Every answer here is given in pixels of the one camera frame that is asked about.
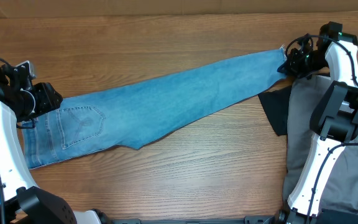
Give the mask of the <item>light blue denim jeans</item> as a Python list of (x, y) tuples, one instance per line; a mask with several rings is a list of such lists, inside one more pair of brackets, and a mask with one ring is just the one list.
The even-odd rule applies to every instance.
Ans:
[(35, 169), (113, 146), (140, 149), (269, 89), (284, 78), (278, 67), (285, 59), (279, 48), (65, 98), (24, 123), (25, 162)]

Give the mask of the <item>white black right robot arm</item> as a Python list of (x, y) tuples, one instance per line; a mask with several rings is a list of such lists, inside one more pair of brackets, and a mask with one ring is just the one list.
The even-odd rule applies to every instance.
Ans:
[(287, 47), (278, 72), (309, 77), (327, 67), (331, 84), (311, 114), (314, 132), (306, 164), (288, 197), (289, 211), (280, 210), (272, 223), (319, 223), (319, 201), (329, 175), (347, 146), (358, 135), (358, 40), (343, 32), (342, 24), (328, 22), (318, 35), (306, 34)]

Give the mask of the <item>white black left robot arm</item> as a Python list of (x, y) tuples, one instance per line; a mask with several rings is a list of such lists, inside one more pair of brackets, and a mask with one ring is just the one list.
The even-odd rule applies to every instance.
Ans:
[(29, 61), (12, 66), (0, 58), (0, 223), (110, 223), (99, 210), (75, 212), (54, 194), (40, 189), (25, 163), (18, 139), (21, 121), (58, 109), (62, 96), (50, 83), (34, 85)]

